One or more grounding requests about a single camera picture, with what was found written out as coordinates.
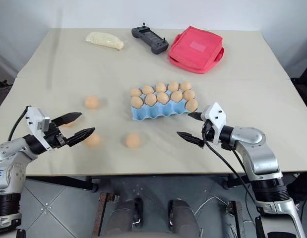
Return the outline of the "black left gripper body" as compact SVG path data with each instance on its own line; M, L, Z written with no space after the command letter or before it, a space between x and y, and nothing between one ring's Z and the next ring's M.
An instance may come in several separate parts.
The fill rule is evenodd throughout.
M61 148L67 145L67 139L61 133L55 122L50 122L47 131L44 131L44 139L52 149Z

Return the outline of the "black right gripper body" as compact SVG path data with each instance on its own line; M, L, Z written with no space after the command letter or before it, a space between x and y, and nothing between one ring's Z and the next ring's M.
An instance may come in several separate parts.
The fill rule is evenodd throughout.
M212 128L212 122L210 120L206 120L202 127L202 137L204 141L213 142L215 131Z

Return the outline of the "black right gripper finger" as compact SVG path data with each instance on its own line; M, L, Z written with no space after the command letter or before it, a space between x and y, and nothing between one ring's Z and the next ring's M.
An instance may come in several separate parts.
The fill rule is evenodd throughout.
M187 141L189 143L192 143L192 144L195 144L195 145L197 145L200 148L204 147L204 144L205 144L204 140L202 140L202 139L200 139L198 137L195 137L195 136L193 136L190 133L182 132L182 131L177 131L177 135L179 135L185 141Z
M203 115L203 113L192 112L192 113L189 113L188 116L196 120L205 121L205 116Z

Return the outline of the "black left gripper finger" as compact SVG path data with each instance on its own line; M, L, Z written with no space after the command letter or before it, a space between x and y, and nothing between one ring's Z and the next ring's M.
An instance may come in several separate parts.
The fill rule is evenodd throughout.
M68 146L74 146L74 145L82 142L86 138L88 138L94 132L94 130L95 130L95 127L83 129L83 130L75 133L72 137L68 138L66 140L66 144Z
M82 113L80 113L80 112L67 113L67 114L62 115L62 116L60 116L58 118L53 119L52 123L54 123L56 126L61 126L61 125L69 124L71 122L74 122L81 115L82 115Z

